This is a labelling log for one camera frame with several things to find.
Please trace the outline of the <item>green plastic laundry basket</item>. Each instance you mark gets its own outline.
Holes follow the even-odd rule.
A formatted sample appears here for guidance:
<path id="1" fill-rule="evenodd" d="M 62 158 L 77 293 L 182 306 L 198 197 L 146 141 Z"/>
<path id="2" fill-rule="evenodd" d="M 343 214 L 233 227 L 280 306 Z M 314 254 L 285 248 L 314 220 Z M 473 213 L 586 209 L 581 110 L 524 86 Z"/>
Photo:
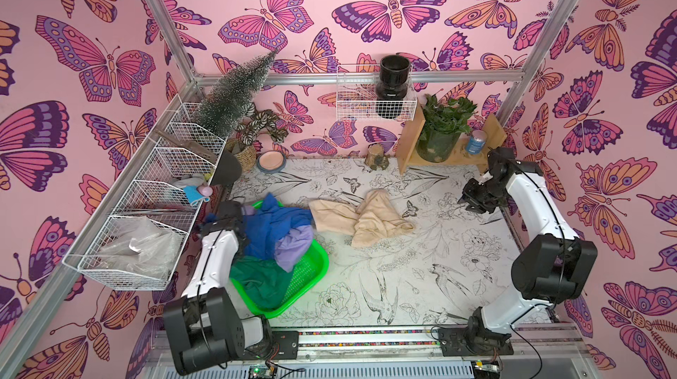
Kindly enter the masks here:
<path id="1" fill-rule="evenodd" d="M 253 204 L 253 206 L 259 206 L 259 203 L 262 200 Z M 247 297 L 243 294 L 243 289 L 241 288 L 241 286 L 236 281 L 231 279 L 231 282 L 234 284 L 236 291 L 241 296 L 241 298 L 243 298 L 245 306 L 250 310 L 252 314 L 262 315 L 268 319 L 278 317 L 282 313 L 284 313 L 288 308 L 291 308 L 291 306 L 295 302 L 297 302 L 302 296 L 307 294 L 308 291 L 312 289 L 312 287 L 315 287 L 315 285 L 317 285 L 317 283 L 324 278 L 324 276 L 329 270 L 330 262 L 326 251 L 317 242 L 315 238 L 314 220 L 313 220 L 313 231 L 314 231 L 314 241 L 310 246 L 310 249 L 296 264 L 294 270 L 291 271 L 291 273 L 293 273 L 292 281 L 290 283 L 289 288 L 287 289 L 287 293 L 282 305 L 280 305 L 276 310 L 262 311 L 256 308 L 253 304 L 251 304 L 247 300 Z"/>

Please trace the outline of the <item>beige t-shirt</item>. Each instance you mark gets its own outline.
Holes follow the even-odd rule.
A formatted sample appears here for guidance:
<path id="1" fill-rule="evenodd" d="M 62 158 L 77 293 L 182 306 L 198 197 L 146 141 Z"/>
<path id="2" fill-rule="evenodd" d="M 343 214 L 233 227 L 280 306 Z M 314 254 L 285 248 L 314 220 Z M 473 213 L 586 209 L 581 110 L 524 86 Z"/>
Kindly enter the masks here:
<path id="1" fill-rule="evenodd" d="M 370 191 L 359 206 L 316 199 L 309 202 L 309 208 L 318 232 L 351 236 L 354 248 L 368 248 L 415 229 L 397 212 L 386 190 Z"/>

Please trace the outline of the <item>blue t-shirt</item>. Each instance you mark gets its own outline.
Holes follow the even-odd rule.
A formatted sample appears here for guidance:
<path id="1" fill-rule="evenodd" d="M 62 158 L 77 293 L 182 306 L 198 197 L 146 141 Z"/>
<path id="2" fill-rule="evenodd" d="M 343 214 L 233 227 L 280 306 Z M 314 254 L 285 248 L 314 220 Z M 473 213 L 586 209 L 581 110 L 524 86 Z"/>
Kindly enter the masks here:
<path id="1" fill-rule="evenodd" d="M 259 206 L 221 202 L 214 221 L 202 228 L 202 236 L 223 230 L 236 235 L 239 254 L 273 260 L 285 271 L 293 269 L 314 241 L 311 211 L 281 206 L 271 193 Z"/>

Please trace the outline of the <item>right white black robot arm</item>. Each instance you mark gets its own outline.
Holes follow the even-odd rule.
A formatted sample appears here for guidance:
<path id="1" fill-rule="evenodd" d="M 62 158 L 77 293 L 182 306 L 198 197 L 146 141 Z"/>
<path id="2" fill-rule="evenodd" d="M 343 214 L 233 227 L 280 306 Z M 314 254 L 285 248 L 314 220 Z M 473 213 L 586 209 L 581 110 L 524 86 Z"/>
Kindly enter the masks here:
<path id="1" fill-rule="evenodd" d="M 512 355 L 517 326 L 543 308 L 578 298 L 592 271 L 598 250 L 579 238 L 556 208 L 539 165 L 499 147 L 488 153 L 488 172 L 464 186 L 459 202 L 469 212 L 493 213 L 510 201 L 529 234 L 511 266 L 512 286 L 476 308 L 466 326 L 437 330 L 445 356 Z"/>

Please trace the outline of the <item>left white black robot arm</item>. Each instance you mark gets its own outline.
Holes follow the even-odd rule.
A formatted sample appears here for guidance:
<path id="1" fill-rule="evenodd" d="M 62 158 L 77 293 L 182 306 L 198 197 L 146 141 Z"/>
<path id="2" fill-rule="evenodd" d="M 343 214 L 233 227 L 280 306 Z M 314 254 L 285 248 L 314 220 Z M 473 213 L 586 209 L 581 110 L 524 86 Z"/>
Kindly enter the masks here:
<path id="1" fill-rule="evenodd" d="M 201 229 L 202 251 L 182 295 L 165 305 L 163 321 L 178 375 L 275 353 L 271 327 L 263 316 L 241 318 L 226 285 L 233 264 L 244 256 L 243 206 L 220 203 L 215 220 Z"/>

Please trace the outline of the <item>blue and pink toy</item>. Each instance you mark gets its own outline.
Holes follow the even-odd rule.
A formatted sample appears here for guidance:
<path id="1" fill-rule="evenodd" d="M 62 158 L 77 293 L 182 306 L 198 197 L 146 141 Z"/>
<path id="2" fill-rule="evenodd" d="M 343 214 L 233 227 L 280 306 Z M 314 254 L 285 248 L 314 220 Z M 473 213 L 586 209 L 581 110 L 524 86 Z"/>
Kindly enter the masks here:
<path id="1" fill-rule="evenodd" d="M 191 207 L 209 202 L 213 195 L 213 188 L 208 186 L 202 176 L 193 176 L 174 182 L 174 186 L 183 191 Z"/>

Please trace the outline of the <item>black cone lamp shade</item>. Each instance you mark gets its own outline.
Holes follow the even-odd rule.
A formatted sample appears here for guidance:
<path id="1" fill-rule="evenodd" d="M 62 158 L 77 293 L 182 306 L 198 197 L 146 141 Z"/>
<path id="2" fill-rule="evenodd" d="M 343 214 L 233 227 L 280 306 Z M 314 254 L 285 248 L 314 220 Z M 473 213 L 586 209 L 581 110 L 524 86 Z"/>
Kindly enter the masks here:
<path id="1" fill-rule="evenodd" d="M 243 173 L 239 160 L 229 151 L 224 151 L 219 158 L 211 179 L 212 186 L 232 186 Z"/>

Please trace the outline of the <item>blue tin can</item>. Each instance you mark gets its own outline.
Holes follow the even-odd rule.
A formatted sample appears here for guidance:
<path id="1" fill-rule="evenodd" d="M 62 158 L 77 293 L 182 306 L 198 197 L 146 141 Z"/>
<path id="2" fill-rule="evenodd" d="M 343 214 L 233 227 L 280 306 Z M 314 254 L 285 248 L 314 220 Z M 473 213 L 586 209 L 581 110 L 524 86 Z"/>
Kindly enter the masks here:
<path id="1" fill-rule="evenodd" d="M 469 135 L 468 142 L 465 146 L 465 151 L 469 155 L 480 154 L 487 142 L 488 135 L 484 130 L 473 130 Z"/>

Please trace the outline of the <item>pink bowl with grey rim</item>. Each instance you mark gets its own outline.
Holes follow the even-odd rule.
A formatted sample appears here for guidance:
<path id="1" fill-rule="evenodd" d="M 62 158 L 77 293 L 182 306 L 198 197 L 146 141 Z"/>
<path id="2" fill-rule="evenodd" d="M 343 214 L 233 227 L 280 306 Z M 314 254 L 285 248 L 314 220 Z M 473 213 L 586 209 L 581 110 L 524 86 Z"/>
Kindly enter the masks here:
<path id="1" fill-rule="evenodd" d="M 257 168 L 265 174 L 281 172 L 287 164 L 287 156 L 280 151 L 262 153 L 257 159 Z"/>

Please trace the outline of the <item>lilac t-shirt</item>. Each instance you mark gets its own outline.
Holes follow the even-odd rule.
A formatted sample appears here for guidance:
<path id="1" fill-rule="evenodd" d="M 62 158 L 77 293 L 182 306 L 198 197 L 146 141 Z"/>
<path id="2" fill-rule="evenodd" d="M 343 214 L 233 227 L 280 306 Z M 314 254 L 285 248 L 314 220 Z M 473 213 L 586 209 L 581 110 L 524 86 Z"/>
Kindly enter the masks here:
<path id="1" fill-rule="evenodd" d="M 293 271 L 314 240 L 313 217 L 308 209 L 245 206 L 246 256 L 274 260 L 285 271 Z"/>

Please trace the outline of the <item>striped leaf plant in basket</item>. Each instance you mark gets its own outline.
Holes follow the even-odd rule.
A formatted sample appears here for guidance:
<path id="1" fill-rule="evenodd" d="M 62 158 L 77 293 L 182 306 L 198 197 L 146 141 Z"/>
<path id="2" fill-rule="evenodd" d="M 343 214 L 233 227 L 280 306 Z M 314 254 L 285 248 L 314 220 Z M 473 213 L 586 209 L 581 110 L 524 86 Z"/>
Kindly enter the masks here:
<path id="1" fill-rule="evenodd" d="M 243 172 L 253 169 L 256 164 L 257 150 L 254 143 L 260 135 L 268 135 L 278 144 L 287 138 L 288 129 L 278 126 L 279 121 L 280 117 L 271 109 L 258 110 L 253 102 L 249 105 L 243 121 L 236 126 L 225 146 L 225 149 L 236 157 Z"/>

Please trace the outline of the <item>dark green t-shirt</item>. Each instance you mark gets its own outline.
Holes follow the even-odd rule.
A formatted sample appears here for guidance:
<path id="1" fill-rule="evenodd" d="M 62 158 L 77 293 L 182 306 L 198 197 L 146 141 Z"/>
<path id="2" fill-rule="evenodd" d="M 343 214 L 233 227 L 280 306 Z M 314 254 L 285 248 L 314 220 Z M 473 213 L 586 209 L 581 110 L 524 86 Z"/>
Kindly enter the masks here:
<path id="1" fill-rule="evenodd" d="M 244 257 L 233 264 L 230 276 L 241 286 L 251 304 L 259 310 L 271 311 L 282 305 L 293 273 L 285 271 L 272 259 Z"/>

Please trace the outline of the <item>green potted plant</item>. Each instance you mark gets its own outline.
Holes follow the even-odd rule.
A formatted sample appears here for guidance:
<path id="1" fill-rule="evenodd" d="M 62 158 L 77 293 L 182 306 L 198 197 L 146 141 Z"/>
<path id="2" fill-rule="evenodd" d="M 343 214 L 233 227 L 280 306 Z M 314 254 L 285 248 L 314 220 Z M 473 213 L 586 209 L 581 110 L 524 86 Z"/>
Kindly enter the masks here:
<path id="1" fill-rule="evenodd" d="M 419 156 L 431 163 L 446 161 L 460 137 L 472 132 L 469 120 L 476 109 L 467 97 L 440 102 L 435 94 L 427 94 L 422 106 L 425 123 L 416 145 Z"/>

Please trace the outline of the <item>clear plastic bag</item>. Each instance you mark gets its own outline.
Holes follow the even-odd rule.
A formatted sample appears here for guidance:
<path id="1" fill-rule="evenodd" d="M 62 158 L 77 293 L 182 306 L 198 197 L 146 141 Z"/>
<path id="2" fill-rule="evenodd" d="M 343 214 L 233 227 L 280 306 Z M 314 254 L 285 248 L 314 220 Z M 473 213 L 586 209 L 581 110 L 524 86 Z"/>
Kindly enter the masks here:
<path id="1" fill-rule="evenodd" d="M 162 280 L 174 266 L 182 242 L 183 233 L 159 227 L 147 217 L 114 218 L 109 240 L 95 255 L 97 268 Z"/>

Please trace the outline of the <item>wooden corner shelf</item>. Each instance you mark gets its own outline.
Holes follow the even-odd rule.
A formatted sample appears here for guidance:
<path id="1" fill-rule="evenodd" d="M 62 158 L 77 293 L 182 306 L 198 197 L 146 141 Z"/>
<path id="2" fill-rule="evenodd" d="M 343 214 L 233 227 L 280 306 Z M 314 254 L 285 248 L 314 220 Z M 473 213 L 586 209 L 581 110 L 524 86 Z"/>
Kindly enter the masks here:
<path id="1" fill-rule="evenodd" d="M 405 127 L 398 140 L 395 158 L 398 162 L 398 172 L 401 175 L 405 174 L 405 171 L 407 171 L 409 167 L 434 165 L 433 162 L 421 158 L 415 150 L 424 123 L 425 116 L 422 111 L 422 106 L 419 104 L 416 108 L 414 119 L 405 123 Z M 462 136 L 453 148 L 450 157 L 447 160 L 440 162 L 440 165 L 476 166 L 481 173 L 486 172 L 488 169 L 489 150 L 501 146 L 504 143 L 507 134 L 494 114 L 488 116 L 482 130 L 486 132 L 488 139 L 479 154 L 470 155 L 465 151 L 469 139 L 466 136 Z"/>

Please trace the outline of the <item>frosted miniature christmas tree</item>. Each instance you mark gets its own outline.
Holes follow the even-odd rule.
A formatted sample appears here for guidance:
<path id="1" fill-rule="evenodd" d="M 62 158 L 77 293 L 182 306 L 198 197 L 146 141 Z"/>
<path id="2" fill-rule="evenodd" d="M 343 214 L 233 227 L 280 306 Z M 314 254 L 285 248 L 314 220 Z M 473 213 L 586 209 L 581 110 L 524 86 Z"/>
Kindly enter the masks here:
<path id="1" fill-rule="evenodd" d="M 247 117 L 252 99 L 264 87 L 276 56 L 277 52 L 271 51 L 224 74 L 201 102 L 194 122 L 227 139 Z"/>

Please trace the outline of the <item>small tree stump ornament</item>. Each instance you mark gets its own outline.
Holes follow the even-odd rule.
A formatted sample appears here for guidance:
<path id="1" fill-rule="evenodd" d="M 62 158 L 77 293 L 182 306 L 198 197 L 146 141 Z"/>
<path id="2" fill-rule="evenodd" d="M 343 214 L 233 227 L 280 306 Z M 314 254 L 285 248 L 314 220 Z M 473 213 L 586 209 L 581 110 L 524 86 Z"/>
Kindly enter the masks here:
<path id="1" fill-rule="evenodd" d="M 374 143 L 368 147 L 365 166 L 372 171 L 388 169 L 390 162 L 381 143 Z"/>

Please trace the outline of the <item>black ribbed vase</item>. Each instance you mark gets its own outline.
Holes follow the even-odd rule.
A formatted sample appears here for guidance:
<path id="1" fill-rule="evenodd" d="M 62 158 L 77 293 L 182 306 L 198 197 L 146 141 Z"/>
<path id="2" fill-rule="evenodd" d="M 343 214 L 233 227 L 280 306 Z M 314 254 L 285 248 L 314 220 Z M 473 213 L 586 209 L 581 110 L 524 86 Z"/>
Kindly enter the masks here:
<path id="1" fill-rule="evenodd" d="M 389 120 L 400 116 L 403 100 L 407 97 L 410 60 L 400 55 L 389 55 L 380 62 L 376 86 L 377 114 Z"/>

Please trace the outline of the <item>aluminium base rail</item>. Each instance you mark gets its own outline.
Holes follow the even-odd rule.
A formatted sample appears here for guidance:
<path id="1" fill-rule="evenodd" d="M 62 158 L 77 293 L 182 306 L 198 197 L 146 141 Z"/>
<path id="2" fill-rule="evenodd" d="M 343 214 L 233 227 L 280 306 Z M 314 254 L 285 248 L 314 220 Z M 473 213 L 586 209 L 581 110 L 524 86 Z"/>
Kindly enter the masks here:
<path id="1" fill-rule="evenodd" d="M 592 351 L 567 324 L 527 324 L 505 345 L 469 345 L 462 325 L 275 328 L 268 353 L 190 378 L 600 378 Z"/>

